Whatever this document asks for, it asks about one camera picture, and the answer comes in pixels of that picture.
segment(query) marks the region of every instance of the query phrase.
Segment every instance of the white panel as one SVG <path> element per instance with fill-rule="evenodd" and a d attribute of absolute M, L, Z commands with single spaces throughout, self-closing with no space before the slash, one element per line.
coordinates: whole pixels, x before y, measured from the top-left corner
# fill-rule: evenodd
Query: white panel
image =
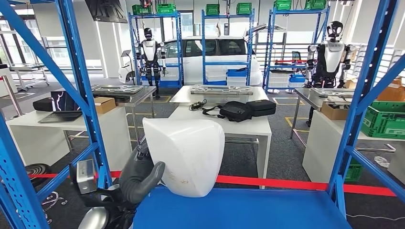
<path fill-rule="evenodd" d="M 63 37 L 55 3 L 33 4 L 38 29 L 43 37 Z"/>
<path fill-rule="evenodd" d="M 63 36 L 62 27 L 54 3 L 34 4 L 33 8 L 41 36 Z M 96 24 L 90 15 L 86 2 L 74 2 L 73 8 L 85 58 L 87 60 L 99 60 L 100 52 L 97 42 Z"/>

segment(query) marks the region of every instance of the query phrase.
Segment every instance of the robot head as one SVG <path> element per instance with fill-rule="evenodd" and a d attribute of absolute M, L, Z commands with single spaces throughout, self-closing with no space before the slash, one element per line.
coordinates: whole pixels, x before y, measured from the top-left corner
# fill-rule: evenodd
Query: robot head
<path fill-rule="evenodd" d="M 343 31 L 343 24 L 340 21 L 332 21 L 327 27 L 328 36 L 337 38 Z"/>
<path fill-rule="evenodd" d="M 150 28 L 145 28 L 143 30 L 143 33 L 145 34 L 145 38 L 147 41 L 152 40 L 152 30 Z"/>

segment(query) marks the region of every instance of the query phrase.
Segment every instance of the black case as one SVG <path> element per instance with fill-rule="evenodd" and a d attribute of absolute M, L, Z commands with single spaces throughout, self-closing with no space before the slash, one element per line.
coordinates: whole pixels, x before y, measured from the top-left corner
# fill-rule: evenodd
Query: black case
<path fill-rule="evenodd" d="M 32 103 L 32 106 L 37 111 L 53 111 L 52 98 L 44 98 Z"/>
<path fill-rule="evenodd" d="M 273 115 L 276 112 L 276 103 L 267 99 L 251 101 L 246 104 L 250 106 L 253 117 Z"/>

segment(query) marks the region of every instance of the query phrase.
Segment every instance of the humanoid robot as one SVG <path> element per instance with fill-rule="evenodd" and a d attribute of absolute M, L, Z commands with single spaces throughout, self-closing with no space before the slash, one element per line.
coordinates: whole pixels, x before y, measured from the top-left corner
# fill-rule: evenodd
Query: humanoid robot
<path fill-rule="evenodd" d="M 343 31 L 343 24 L 339 21 L 332 21 L 327 27 L 328 41 L 323 41 L 318 45 L 308 46 L 308 58 L 306 63 L 306 79 L 308 83 L 306 88 L 334 88 L 336 87 L 336 74 L 339 71 L 341 57 L 343 52 L 345 56 L 341 67 L 341 75 L 337 88 L 343 88 L 345 84 L 345 71 L 350 69 L 350 60 L 355 50 L 354 45 L 345 45 L 338 37 Z M 314 68 L 314 54 L 318 52 L 318 59 L 315 73 L 312 74 Z M 311 107 L 309 119 L 306 122 L 311 126 L 314 108 Z"/>
<path fill-rule="evenodd" d="M 152 30 L 150 28 L 144 29 L 144 34 L 146 40 L 141 43 L 135 43 L 135 52 L 137 56 L 137 64 L 141 73 L 145 73 L 146 78 L 148 79 L 149 86 L 153 85 L 152 82 L 152 68 L 153 68 L 153 77 L 155 78 L 156 86 L 156 99 L 159 99 L 159 81 L 160 81 L 160 72 L 163 70 L 163 76 L 166 74 L 166 56 L 164 50 L 164 43 L 158 43 L 152 39 Z M 158 63 L 158 49 L 160 48 L 162 67 Z"/>

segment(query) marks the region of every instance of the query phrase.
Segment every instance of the black strap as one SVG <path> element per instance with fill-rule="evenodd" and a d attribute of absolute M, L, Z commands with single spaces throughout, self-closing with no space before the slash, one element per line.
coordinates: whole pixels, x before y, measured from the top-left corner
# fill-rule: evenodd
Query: black strap
<path fill-rule="evenodd" d="M 225 118 L 225 116 L 222 116 L 222 115 L 220 115 L 220 114 L 209 114 L 208 113 L 208 111 L 212 111 L 213 109 L 215 109 L 215 108 L 219 108 L 219 109 L 221 109 L 223 106 L 221 106 L 221 105 L 218 105 L 218 106 L 215 106 L 215 107 L 213 107 L 213 108 L 210 108 L 210 109 L 202 109 L 202 114 L 203 115 L 209 115 L 209 116 L 217 116 L 218 118 Z"/>

